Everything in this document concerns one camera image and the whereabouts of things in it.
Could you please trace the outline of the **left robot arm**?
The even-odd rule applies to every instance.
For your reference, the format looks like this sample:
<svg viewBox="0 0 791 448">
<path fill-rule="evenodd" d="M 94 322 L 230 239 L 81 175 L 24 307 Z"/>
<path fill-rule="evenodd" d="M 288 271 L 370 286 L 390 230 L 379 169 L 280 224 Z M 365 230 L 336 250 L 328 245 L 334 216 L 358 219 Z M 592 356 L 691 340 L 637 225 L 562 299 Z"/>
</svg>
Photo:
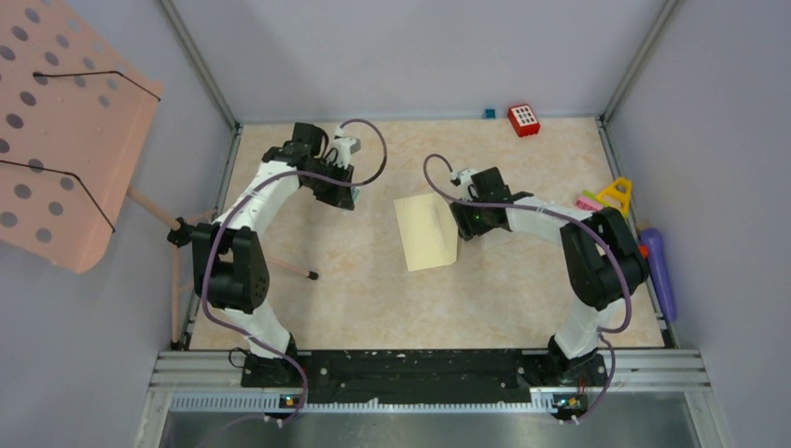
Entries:
<svg viewBox="0 0 791 448">
<path fill-rule="evenodd" d="M 195 291 L 204 315 L 242 335 L 276 385 L 293 383 L 299 362 L 287 353 L 292 335 L 267 300 L 271 276 L 262 239 L 280 208 L 301 188 L 321 203 L 354 209 L 352 156 L 360 148 L 359 139 L 342 128 L 329 137 L 315 125 L 296 123 L 288 140 L 265 152 L 230 209 L 192 232 Z"/>
</svg>

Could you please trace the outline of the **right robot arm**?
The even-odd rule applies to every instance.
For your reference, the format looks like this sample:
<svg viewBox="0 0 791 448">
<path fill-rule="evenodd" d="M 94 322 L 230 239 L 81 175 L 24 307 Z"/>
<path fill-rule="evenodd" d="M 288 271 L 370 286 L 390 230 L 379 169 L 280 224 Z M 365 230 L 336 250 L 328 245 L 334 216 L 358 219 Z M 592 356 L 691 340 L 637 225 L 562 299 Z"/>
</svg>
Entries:
<svg viewBox="0 0 791 448">
<path fill-rule="evenodd" d="M 595 358 L 600 337 L 631 323 L 631 296 L 648 277 L 645 255 L 621 212 L 585 211 L 514 192 L 498 168 L 451 173 L 463 196 L 450 203 L 465 241 L 501 229 L 527 233 L 562 249 L 576 295 L 561 328 L 534 367 L 536 385 L 570 385 Z"/>
</svg>

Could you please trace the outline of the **yellow envelope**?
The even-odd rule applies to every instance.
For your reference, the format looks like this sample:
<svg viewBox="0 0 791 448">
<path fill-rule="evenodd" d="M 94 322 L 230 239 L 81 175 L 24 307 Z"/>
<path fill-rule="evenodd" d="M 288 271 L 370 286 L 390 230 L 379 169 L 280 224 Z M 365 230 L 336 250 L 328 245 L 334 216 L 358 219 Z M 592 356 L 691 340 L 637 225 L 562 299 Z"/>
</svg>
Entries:
<svg viewBox="0 0 791 448">
<path fill-rule="evenodd" d="M 394 200 L 409 272 L 452 265 L 458 257 L 458 227 L 448 203 L 436 193 Z"/>
</svg>

